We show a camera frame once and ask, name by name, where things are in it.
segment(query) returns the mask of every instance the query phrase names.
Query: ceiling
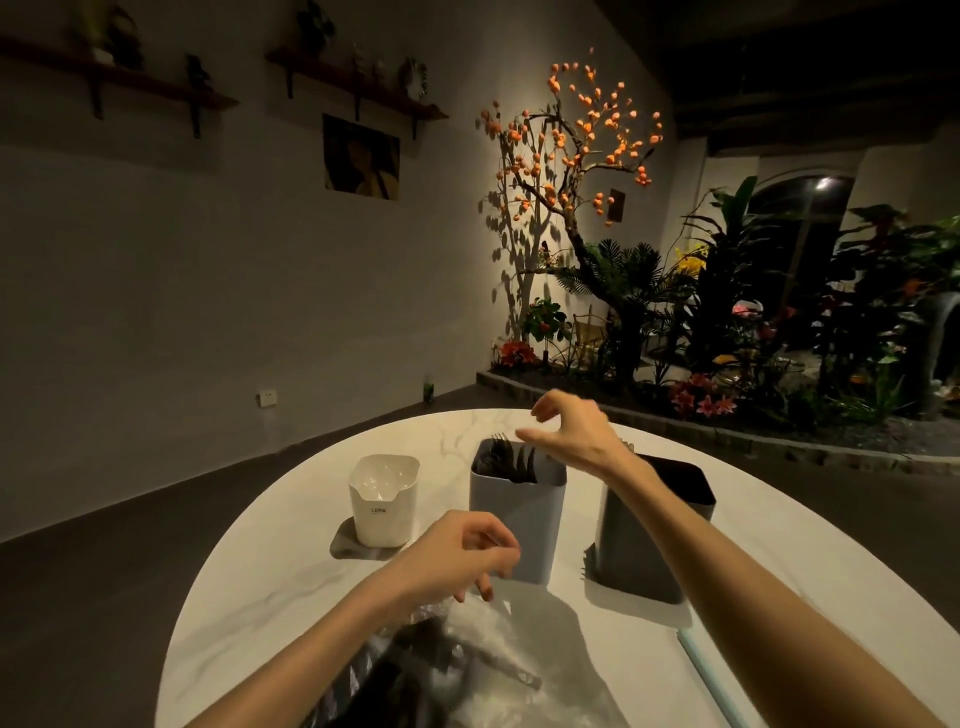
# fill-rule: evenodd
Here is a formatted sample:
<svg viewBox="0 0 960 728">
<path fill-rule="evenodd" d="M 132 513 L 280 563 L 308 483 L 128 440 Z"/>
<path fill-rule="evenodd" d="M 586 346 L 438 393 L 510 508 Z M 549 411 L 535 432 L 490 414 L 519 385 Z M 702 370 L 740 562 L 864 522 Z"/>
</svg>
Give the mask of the ceiling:
<svg viewBox="0 0 960 728">
<path fill-rule="evenodd" d="M 714 155 L 929 139 L 960 109 L 960 54 L 930 0 L 596 0 Z"/>
</svg>

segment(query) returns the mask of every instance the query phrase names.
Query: power outlet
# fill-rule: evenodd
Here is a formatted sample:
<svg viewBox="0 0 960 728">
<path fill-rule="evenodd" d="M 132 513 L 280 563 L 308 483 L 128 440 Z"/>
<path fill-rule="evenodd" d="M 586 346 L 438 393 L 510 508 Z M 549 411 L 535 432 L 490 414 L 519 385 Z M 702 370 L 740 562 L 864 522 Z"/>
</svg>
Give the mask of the power outlet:
<svg viewBox="0 0 960 728">
<path fill-rule="evenodd" d="M 276 389 L 261 389 L 256 393 L 256 406 L 260 409 L 276 405 Z"/>
</svg>

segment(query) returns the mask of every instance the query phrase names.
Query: right hand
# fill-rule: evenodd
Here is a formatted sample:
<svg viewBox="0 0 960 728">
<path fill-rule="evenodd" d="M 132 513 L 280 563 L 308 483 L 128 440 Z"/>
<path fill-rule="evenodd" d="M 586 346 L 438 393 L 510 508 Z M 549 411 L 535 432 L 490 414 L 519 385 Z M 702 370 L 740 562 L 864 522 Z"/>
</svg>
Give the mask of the right hand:
<svg viewBox="0 0 960 728">
<path fill-rule="evenodd" d="M 516 436 L 577 470 L 610 480 L 639 460 L 616 436 L 607 415 L 593 400 L 554 389 L 543 395 L 530 413 L 541 423 L 560 415 L 560 429 L 547 432 L 523 427 Z"/>
</svg>

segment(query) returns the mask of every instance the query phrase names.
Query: gray container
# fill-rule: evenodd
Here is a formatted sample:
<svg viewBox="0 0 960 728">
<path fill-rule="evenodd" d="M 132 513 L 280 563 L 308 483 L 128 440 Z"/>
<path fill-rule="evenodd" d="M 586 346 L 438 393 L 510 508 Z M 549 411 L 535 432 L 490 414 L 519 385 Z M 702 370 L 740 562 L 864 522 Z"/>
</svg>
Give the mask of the gray container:
<svg viewBox="0 0 960 728">
<path fill-rule="evenodd" d="M 534 453 L 536 483 L 514 483 L 481 475 L 477 472 L 478 461 L 492 445 L 493 439 L 480 443 L 470 465 L 470 510 L 493 513 L 520 541 L 522 555 L 513 578 L 545 585 L 550 581 L 560 515 L 564 510 L 566 466 L 537 450 Z M 514 453 L 519 452 L 520 445 L 511 443 Z"/>
<path fill-rule="evenodd" d="M 708 521 L 716 497 L 695 465 L 644 455 L 667 488 Z M 587 550 L 587 578 L 620 592 L 680 604 L 684 592 L 646 529 L 619 496 L 604 486 L 596 540 Z"/>
</svg>

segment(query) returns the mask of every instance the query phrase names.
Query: wooden shelf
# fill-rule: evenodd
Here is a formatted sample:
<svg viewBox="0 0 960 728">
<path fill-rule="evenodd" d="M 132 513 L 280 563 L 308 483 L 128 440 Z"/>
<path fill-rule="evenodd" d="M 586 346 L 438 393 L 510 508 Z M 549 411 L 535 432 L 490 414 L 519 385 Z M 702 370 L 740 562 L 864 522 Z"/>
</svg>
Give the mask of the wooden shelf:
<svg viewBox="0 0 960 728">
<path fill-rule="evenodd" d="M 360 121 L 360 100 L 369 99 L 382 107 L 399 111 L 413 120 L 414 138 L 417 138 L 419 121 L 439 121 L 450 118 L 436 104 L 421 104 L 408 97 L 402 91 L 393 90 L 377 84 L 366 77 L 339 66 L 317 61 L 317 59 L 295 51 L 286 46 L 277 48 L 266 55 L 267 61 L 282 66 L 287 72 L 287 98 L 294 97 L 294 74 L 299 73 L 323 84 L 341 88 L 354 99 L 354 116 Z"/>
<path fill-rule="evenodd" d="M 105 65 L 94 59 L 83 58 L 57 48 L 48 48 L 10 36 L 0 35 L 0 56 L 83 76 L 90 86 L 93 113 L 98 119 L 104 118 L 103 100 L 100 96 L 100 86 L 103 84 L 132 88 L 152 96 L 188 104 L 194 122 L 194 135 L 198 138 L 200 137 L 200 109 L 223 111 L 240 103 L 236 99 L 214 91 L 202 91 L 189 85 L 171 84 L 140 71 Z"/>
</svg>

